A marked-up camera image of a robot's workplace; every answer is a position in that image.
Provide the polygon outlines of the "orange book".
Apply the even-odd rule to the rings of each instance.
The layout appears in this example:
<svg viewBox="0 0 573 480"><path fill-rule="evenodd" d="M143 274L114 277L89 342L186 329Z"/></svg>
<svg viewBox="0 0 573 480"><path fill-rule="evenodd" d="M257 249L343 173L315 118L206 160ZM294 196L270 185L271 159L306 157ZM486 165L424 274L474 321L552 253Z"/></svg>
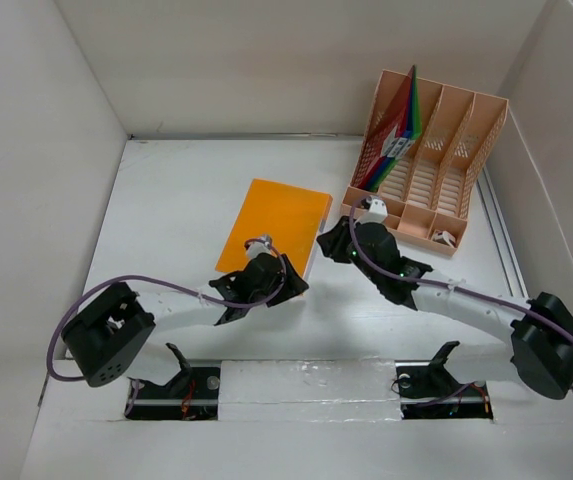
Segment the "orange book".
<svg viewBox="0 0 573 480"><path fill-rule="evenodd" d="M331 204L328 193L254 179L216 264L223 276L209 283L224 298L224 304L268 303L283 285L281 254L288 256L306 281L316 237ZM248 259L245 242L264 234L272 238L272 254Z"/></svg>

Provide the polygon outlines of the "magenta clip file folder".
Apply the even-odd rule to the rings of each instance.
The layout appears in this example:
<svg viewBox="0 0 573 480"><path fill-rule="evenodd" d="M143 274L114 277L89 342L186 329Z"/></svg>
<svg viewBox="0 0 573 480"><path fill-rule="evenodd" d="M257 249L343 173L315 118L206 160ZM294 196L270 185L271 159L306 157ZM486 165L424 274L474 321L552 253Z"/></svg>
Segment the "magenta clip file folder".
<svg viewBox="0 0 573 480"><path fill-rule="evenodd" d="M354 186L376 191L381 177L418 130L413 119L417 105L414 100L415 90L416 66L413 65L395 89L394 95L381 109L373 109L353 179Z"/></svg>

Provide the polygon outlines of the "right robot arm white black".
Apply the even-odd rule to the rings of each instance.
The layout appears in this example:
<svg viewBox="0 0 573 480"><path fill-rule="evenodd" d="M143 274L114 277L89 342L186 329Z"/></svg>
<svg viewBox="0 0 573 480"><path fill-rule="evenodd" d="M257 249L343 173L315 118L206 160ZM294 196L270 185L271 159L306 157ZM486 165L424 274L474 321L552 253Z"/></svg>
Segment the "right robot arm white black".
<svg viewBox="0 0 573 480"><path fill-rule="evenodd" d="M354 265L389 302L437 314L495 339L490 347L444 344L421 369L410 397L449 395L483 380L513 381L549 399L573 390L573 316L555 295L490 295L400 254L393 235L374 221L343 216L318 236L324 257Z"/></svg>

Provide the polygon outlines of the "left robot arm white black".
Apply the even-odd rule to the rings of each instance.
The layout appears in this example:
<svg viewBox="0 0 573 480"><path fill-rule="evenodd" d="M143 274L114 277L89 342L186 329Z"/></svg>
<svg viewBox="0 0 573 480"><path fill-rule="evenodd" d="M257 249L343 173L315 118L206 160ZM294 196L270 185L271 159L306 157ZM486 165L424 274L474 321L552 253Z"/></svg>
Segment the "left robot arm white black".
<svg viewBox="0 0 573 480"><path fill-rule="evenodd" d="M208 286L216 290L216 297L178 286L168 292L138 293L126 280L113 281L83 309L73 309L75 315L64 324L60 338L81 378L98 388L121 376L144 378L137 357L155 331L222 326L256 307L280 305L309 289L287 255L266 252Z"/></svg>

